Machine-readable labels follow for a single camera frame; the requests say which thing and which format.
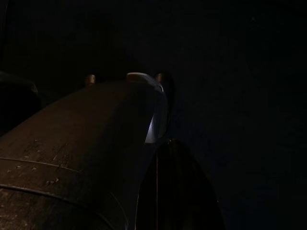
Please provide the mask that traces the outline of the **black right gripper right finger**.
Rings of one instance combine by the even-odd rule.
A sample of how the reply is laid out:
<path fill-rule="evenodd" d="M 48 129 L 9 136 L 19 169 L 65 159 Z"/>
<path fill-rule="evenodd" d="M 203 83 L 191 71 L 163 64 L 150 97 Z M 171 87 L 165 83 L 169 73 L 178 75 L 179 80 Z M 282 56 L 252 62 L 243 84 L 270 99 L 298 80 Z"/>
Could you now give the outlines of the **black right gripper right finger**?
<path fill-rule="evenodd" d="M 157 229 L 225 229 L 209 179 L 177 139 L 157 150 Z"/>

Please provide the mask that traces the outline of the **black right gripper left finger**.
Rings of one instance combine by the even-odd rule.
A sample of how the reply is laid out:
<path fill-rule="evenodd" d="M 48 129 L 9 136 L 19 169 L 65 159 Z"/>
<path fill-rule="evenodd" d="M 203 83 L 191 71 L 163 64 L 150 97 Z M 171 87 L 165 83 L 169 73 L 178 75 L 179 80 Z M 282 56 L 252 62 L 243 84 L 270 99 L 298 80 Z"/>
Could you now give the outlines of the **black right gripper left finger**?
<path fill-rule="evenodd" d="M 136 214 L 137 230 L 157 229 L 157 166 L 157 152 L 155 151 L 139 189 Z"/>

